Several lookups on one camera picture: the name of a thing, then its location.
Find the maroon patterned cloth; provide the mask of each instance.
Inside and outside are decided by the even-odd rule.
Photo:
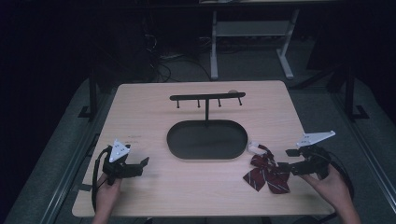
[[[268,148],[262,149],[265,150],[266,153],[253,156],[250,162],[250,164],[257,168],[247,173],[244,179],[257,191],[264,187],[265,182],[267,182],[268,188],[274,194],[289,193],[288,179],[290,172],[283,171],[276,166],[274,155]]]

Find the human arm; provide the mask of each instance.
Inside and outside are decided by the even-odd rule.
[[[114,181],[113,185],[107,184],[107,175],[102,174],[97,183],[99,187],[96,194],[96,213],[92,224],[105,224],[111,216],[111,212],[120,197],[120,186],[122,179]]]
[[[360,224],[361,219],[353,205],[348,187],[341,174],[329,164],[329,175],[318,180],[311,175],[301,175],[319,195],[335,209],[344,224]]]

